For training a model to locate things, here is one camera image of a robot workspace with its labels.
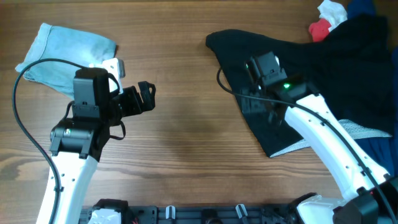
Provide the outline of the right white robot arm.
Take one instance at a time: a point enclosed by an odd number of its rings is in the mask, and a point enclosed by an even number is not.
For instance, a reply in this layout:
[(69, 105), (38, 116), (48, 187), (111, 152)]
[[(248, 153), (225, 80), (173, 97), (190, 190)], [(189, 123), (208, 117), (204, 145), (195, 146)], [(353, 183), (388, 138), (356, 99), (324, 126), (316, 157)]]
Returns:
[(340, 198), (308, 194), (292, 206), (291, 223), (397, 223), (397, 179), (374, 162), (336, 120), (324, 97), (301, 75), (287, 76), (272, 52), (245, 61), (252, 85), (245, 114), (273, 128), (287, 123), (333, 176)]

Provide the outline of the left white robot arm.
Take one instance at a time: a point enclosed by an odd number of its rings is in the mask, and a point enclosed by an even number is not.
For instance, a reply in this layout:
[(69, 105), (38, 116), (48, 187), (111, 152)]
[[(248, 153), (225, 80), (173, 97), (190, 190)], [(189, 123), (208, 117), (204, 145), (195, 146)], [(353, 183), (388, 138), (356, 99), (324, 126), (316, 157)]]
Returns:
[(56, 171), (49, 178), (37, 223), (78, 223), (88, 185), (113, 126), (122, 119), (155, 107), (155, 85), (109, 89), (115, 77), (103, 68), (82, 68), (73, 79), (74, 100), (50, 133), (50, 153)]

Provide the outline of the black shorts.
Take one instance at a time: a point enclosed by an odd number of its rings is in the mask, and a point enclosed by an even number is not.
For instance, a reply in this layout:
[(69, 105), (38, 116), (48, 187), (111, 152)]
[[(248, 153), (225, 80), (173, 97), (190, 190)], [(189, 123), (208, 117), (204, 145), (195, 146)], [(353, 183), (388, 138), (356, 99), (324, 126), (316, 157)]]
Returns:
[[(321, 42), (296, 44), (243, 30), (207, 36), (241, 109), (252, 81), (250, 57), (273, 52), (287, 76), (301, 75), (324, 97), (333, 116), (355, 138), (394, 134), (394, 69), (387, 49), (387, 19), (362, 14), (340, 24)], [(268, 157), (302, 149), (308, 143), (283, 122), (280, 127), (248, 125)]]

